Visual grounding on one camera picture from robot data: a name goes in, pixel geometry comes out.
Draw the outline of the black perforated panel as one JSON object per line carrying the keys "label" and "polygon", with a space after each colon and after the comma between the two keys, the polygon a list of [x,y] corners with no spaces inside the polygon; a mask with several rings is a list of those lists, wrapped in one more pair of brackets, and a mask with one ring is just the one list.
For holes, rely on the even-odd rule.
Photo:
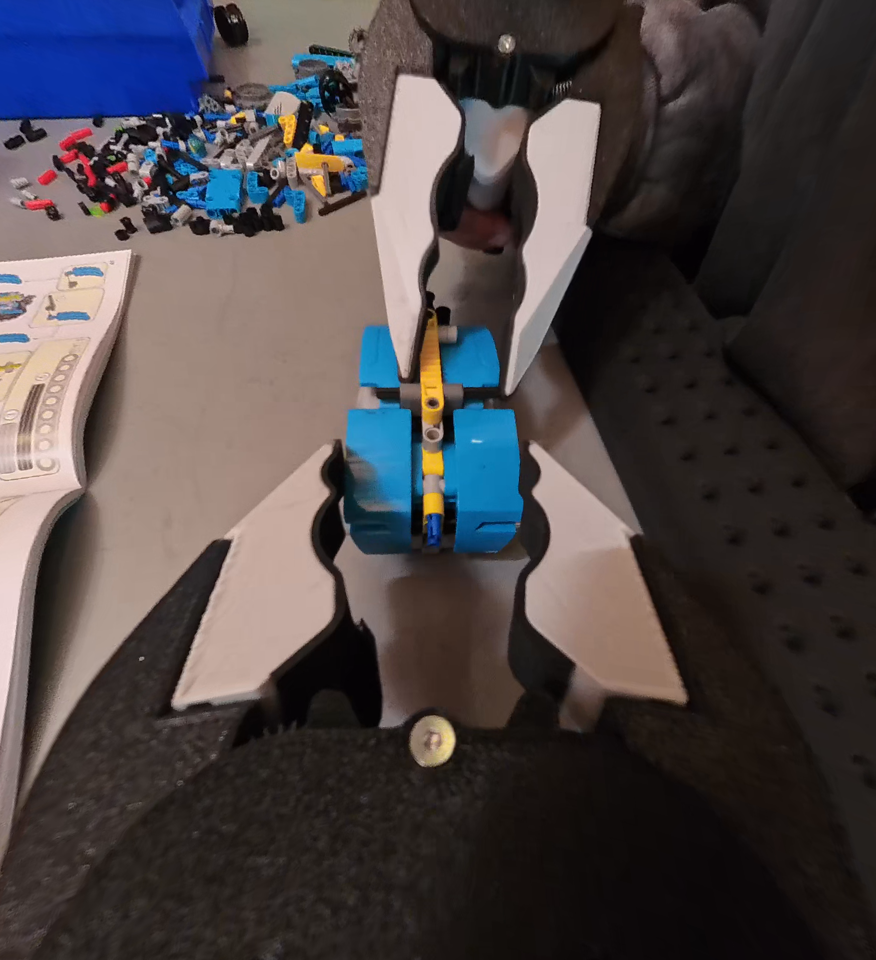
{"label": "black perforated panel", "polygon": [[648,544],[786,703],[876,930],[876,531],[666,254],[594,236],[555,330]]}

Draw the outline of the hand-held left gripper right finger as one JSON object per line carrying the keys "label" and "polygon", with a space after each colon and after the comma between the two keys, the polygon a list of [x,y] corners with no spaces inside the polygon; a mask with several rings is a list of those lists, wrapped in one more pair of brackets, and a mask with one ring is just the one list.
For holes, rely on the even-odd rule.
{"label": "hand-held left gripper right finger", "polygon": [[594,729],[612,699],[688,705],[634,550],[636,532],[532,441],[515,595],[515,677],[550,696],[566,729]]}

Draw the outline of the pile of small bricks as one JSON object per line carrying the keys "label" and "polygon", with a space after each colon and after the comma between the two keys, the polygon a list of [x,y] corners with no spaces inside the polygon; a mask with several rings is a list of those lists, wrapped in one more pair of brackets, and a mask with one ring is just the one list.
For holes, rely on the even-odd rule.
{"label": "pile of small bricks", "polygon": [[46,190],[64,178],[86,217],[138,209],[149,234],[186,227],[246,237],[282,231],[281,210],[304,224],[310,212],[345,209],[369,190],[358,98],[364,37],[354,31],[349,50],[295,54],[287,84],[212,77],[195,111],[127,116],[99,141],[105,120],[96,116],[60,140],[49,169],[11,180],[12,203],[59,222],[61,205]]}

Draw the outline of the person's right hand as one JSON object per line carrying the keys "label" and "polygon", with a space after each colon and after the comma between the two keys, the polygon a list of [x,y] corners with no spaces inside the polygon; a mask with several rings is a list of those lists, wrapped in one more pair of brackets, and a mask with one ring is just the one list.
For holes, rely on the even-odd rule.
{"label": "person's right hand", "polygon": [[515,227],[510,210],[479,209],[467,203],[456,230],[448,238],[458,246],[480,252],[502,252],[515,243]]}

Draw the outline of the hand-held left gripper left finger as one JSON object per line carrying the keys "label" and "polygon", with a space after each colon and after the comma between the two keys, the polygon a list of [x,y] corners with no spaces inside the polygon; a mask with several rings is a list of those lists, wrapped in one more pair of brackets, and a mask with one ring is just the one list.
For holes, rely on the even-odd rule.
{"label": "hand-held left gripper left finger", "polygon": [[338,440],[323,444],[227,536],[228,551],[171,698],[174,712],[260,701],[344,612]]}

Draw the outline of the blue plastic bin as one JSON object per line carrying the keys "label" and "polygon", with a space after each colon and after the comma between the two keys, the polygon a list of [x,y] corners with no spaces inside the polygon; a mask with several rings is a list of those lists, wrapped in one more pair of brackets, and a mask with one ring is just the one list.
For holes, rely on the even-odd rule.
{"label": "blue plastic bin", "polygon": [[0,1],[0,119],[191,113],[207,1]]}

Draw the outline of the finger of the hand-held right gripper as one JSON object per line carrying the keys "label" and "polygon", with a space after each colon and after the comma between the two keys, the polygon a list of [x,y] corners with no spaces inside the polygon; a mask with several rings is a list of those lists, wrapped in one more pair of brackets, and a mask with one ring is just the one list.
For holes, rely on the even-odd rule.
{"label": "finger of the hand-held right gripper", "polygon": [[437,251],[437,187],[462,140],[463,115],[434,78],[396,78],[371,206],[387,324],[402,380],[411,378],[418,362],[426,263]]}
{"label": "finger of the hand-held right gripper", "polygon": [[588,210],[602,109],[565,99],[534,120],[518,157],[515,198],[524,202],[523,288],[513,318],[504,393],[537,356],[591,239]]}

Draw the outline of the blue toy brick car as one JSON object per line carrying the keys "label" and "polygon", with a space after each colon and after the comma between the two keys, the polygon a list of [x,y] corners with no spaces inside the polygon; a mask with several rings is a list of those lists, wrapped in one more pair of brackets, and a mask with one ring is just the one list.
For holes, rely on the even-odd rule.
{"label": "blue toy brick car", "polygon": [[417,379],[399,376],[391,333],[362,333],[359,402],[348,412],[344,522],[367,555],[493,554],[522,518],[513,411],[496,407],[492,332],[429,312]]}

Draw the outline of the black toy wheel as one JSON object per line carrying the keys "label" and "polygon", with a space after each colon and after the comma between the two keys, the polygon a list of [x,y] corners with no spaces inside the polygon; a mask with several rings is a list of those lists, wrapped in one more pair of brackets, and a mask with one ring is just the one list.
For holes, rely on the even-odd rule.
{"label": "black toy wheel", "polygon": [[241,8],[235,2],[219,4],[213,7],[213,17],[221,40],[229,48],[240,48],[248,44],[250,30]]}

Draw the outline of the open instruction booklet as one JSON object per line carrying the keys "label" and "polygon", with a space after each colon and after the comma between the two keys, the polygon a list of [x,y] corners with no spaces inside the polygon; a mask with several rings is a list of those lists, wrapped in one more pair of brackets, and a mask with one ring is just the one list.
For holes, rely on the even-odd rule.
{"label": "open instruction booklet", "polygon": [[120,329],[128,249],[0,262],[0,861],[18,793],[36,575],[86,486],[84,424]]}

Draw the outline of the person's right forearm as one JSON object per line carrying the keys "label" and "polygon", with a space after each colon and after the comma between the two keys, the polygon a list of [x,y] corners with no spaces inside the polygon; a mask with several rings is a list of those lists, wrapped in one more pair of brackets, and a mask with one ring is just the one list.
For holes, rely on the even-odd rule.
{"label": "person's right forearm", "polygon": [[640,119],[612,200],[612,236],[680,246],[716,222],[736,179],[769,2],[637,1]]}

